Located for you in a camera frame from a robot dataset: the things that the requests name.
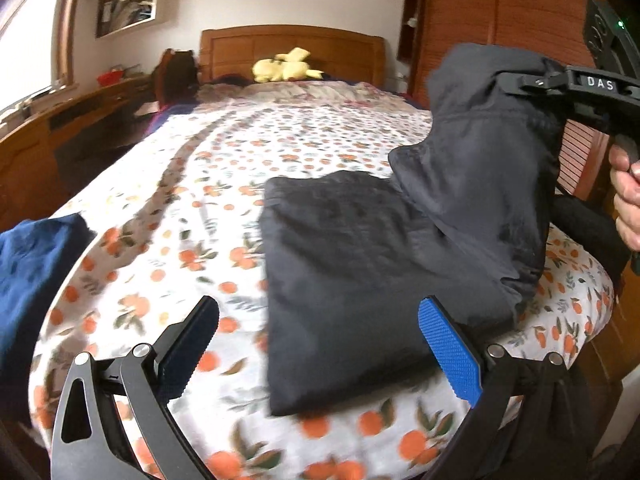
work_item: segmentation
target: wooden headboard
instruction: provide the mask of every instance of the wooden headboard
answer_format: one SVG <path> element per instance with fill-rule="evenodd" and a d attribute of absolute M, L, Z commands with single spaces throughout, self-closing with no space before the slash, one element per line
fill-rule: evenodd
<path fill-rule="evenodd" d="M 385 43 L 377 36 L 308 25 L 251 25 L 203 30 L 200 37 L 202 82 L 226 74 L 253 79 L 259 59 L 286 54 L 294 47 L 311 52 L 311 68 L 335 78 L 385 83 Z"/>

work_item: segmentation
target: hand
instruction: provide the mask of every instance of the hand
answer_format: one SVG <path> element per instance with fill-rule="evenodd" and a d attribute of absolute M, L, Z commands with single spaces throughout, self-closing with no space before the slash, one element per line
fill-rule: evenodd
<path fill-rule="evenodd" d="M 623 242 L 632 250 L 640 251 L 640 162 L 629 170 L 629 158 L 622 148 L 613 145 L 609 151 L 611 183 L 616 189 L 613 205 L 619 213 L 616 227 Z"/>

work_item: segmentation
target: bed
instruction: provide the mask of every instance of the bed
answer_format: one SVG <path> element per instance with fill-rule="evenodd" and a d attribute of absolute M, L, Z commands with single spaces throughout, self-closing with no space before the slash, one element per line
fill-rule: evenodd
<path fill-rule="evenodd" d="M 312 52 L 312 67 L 361 82 L 204 85 L 198 107 L 170 116 L 56 212 L 80 212 L 98 236 L 63 283 L 34 353 L 31 413 L 47 446 L 78 352 L 109 358 L 153 342 L 204 294 L 220 305 L 219 329 L 169 408 L 219 480 L 410 478 L 430 468 L 459 427 L 469 406 L 439 372 L 339 410 L 269 416 L 268 283 L 257 228 L 264 182 L 337 170 L 386 177 L 387 153 L 431 127 L 428 111 L 376 88 L 382 39 L 353 32 L 206 30 L 203 79 L 248 76 L 254 60 L 294 46 Z M 515 356 L 553 350 L 571 365 L 608 322 L 613 296 L 602 266 L 552 226 L 538 294 L 498 341 Z M 125 399 L 117 407 L 144 470 L 161 477 Z"/>

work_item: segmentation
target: red basket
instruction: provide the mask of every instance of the red basket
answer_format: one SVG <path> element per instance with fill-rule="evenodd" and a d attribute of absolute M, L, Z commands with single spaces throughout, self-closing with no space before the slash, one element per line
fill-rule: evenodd
<path fill-rule="evenodd" d="M 119 82 L 123 75 L 124 70 L 113 70 L 112 72 L 105 72 L 104 74 L 99 75 L 96 79 L 100 86 L 109 86 L 115 85 Z"/>

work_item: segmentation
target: plush toy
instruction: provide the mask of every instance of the plush toy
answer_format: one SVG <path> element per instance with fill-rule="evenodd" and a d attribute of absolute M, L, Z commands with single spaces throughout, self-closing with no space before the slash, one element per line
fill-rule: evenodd
<path fill-rule="evenodd" d="M 275 59 L 261 59 L 254 64 L 253 72 L 256 82 L 300 80 L 307 77 L 322 79 L 320 70 L 309 70 L 305 59 L 310 52 L 296 47 L 288 54 L 278 54 Z"/>

